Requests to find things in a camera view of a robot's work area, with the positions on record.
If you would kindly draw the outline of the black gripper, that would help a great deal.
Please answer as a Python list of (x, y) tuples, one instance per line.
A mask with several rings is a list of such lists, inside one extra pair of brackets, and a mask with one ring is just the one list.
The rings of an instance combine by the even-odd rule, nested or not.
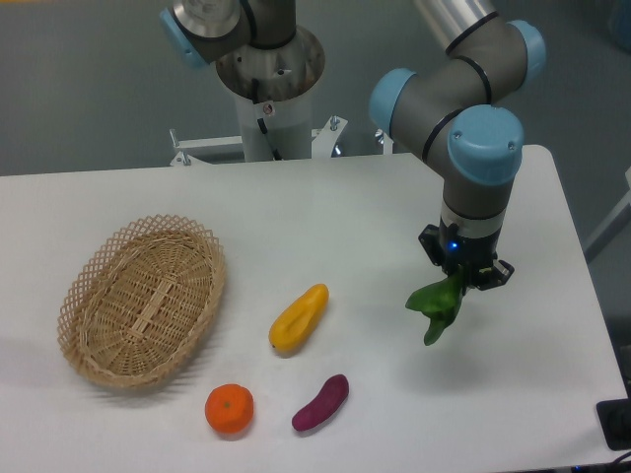
[(477, 290), (491, 290), (508, 283), (515, 268), (498, 259), (497, 242), (504, 212), (489, 218), (465, 217), (447, 203), (442, 204), (438, 226), (427, 225), (418, 237), (434, 266), (451, 275), (458, 267), (464, 280)]

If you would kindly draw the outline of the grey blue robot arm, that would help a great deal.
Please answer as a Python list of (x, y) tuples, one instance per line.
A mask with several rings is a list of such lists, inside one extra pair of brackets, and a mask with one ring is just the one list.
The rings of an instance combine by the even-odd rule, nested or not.
[[(417, 9), (448, 56), (429, 77), (404, 69), (375, 85), (369, 114), (444, 182), (440, 222), (419, 240), (463, 287), (502, 286), (513, 267), (496, 251), (524, 130), (498, 101), (543, 69), (546, 47), (524, 21), (503, 20), (489, 1), (420, 1)], [(240, 109), (245, 158), (312, 155), (309, 94), (324, 69), (316, 37), (292, 1), (175, 1), (160, 15), (167, 37), (193, 67), (214, 65)]]

